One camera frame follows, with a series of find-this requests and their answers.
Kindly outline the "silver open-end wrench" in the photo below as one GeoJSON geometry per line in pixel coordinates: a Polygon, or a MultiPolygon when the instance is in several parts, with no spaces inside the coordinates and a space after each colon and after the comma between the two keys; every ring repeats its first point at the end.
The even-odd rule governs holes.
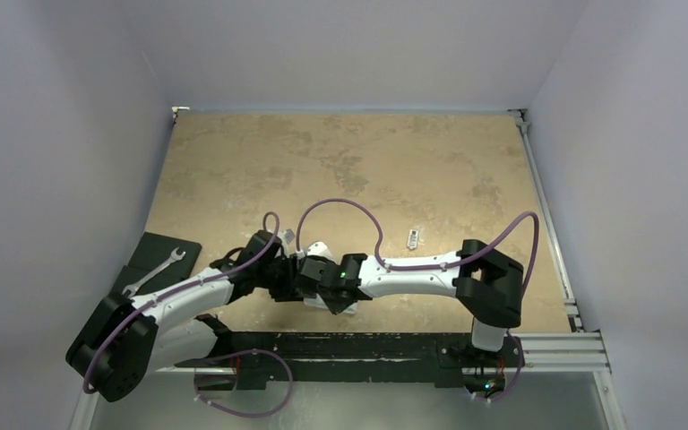
{"type": "Polygon", "coordinates": [[[132,284],[129,284],[125,286],[122,290],[122,295],[124,297],[133,297],[135,296],[139,289],[152,280],[154,277],[156,277],[158,274],[163,272],[165,269],[167,269],[171,264],[175,262],[179,262],[184,259],[186,255],[186,251],[181,251],[179,247],[173,249],[169,255],[169,257],[162,262],[160,265],[158,265],[156,268],[152,269],[149,271],[147,274],[145,274],[143,277],[141,277],[139,280],[135,281],[132,284]]]}

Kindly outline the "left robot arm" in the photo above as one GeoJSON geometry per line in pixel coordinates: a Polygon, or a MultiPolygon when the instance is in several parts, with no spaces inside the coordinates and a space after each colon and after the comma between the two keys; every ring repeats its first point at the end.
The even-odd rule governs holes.
{"type": "Polygon", "coordinates": [[[110,402],[164,367],[238,366],[245,355],[267,351],[263,336],[232,331],[210,310],[258,288],[280,302],[301,300],[292,285],[299,258],[280,236],[259,230],[191,278],[147,294],[112,290],[82,326],[65,361],[82,377],[84,393],[110,402]]]}

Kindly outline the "black foam block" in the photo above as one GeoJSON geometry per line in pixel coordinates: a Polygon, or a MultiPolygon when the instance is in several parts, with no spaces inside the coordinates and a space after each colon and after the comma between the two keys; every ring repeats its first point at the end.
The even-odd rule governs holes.
{"type": "Polygon", "coordinates": [[[175,248],[178,248],[180,253],[185,253],[184,258],[171,263],[144,283],[138,293],[150,294],[188,279],[202,251],[202,245],[181,238],[145,232],[130,260],[118,273],[110,291],[121,293],[126,286],[132,285],[166,261],[175,248]]]}

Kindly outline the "white remote control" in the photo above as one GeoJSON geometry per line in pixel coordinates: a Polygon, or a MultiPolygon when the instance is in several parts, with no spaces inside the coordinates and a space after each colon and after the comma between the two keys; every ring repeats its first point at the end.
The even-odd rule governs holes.
{"type": "MultiPolygon", "coordinates": [[[[303,299],[303,304],[314,308],[322,309],[333,314],[333,311],[327,306],[327,304],[324,302],[320,295],[316,295],[315,297],[305,297],[303,299]]],[[[356,312],[357,303],[348,306],[347,308],[342,310],[340,314],[355,314],[356,312]]]]}

